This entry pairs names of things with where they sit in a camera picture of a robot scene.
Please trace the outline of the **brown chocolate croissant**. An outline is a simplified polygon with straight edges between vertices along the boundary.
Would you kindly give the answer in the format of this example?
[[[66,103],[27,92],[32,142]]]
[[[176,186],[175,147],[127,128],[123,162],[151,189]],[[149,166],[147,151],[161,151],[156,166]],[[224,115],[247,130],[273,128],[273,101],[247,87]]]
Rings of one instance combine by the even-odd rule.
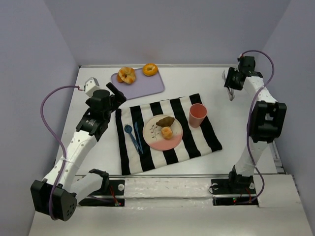
[[[164,117],[156,122],[156,125],[159,127],[170,127],[175,121],[174,117]]]

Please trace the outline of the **small round peach bun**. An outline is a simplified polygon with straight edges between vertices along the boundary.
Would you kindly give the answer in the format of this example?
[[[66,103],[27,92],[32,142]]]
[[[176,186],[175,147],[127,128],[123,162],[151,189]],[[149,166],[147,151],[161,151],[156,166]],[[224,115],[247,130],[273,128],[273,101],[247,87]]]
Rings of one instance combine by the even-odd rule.
[[[161,129],[161,135],[164,139],[170,140],[173,137],[173,131],[169,126],[166,126]]]

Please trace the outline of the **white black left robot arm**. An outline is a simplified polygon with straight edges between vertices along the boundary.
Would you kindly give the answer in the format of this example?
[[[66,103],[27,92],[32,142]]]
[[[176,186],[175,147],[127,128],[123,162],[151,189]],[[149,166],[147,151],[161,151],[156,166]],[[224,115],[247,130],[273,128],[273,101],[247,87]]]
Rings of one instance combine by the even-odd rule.
[[[90,170],[79,181],[74,180],[84,159],[107,130],[111,114],[126,102],[124,94],[112,83],[107,83],[106,87],[98,89],[95,78],[77,87],[89,96],[88,109],[76,126],[68,147],[58,140],[63,152],[61,158],[43,180],[35,180],[31,185],[35,210],[52,220],[69,220],[83,199],[95,191],[109,189],[109,174],[98,169]]]

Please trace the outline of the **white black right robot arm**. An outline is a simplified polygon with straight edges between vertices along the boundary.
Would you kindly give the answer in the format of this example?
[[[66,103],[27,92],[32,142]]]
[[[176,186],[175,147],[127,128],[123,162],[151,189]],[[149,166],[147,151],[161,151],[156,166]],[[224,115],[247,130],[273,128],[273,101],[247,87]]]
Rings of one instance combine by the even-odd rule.
[[[228,178],[213,179],[208,191],[212,195],[242,195],[255,192],[253,175],[259,173],[257,163],[264,150],[281,135],[287,111],[269,92],[260,72],[255,70],[255,58],[242,53],[238,67],[223,73],[224,87],[233,99],[234,91],[245,90],[252,97],[246,127],[246,146],[229,172]]]

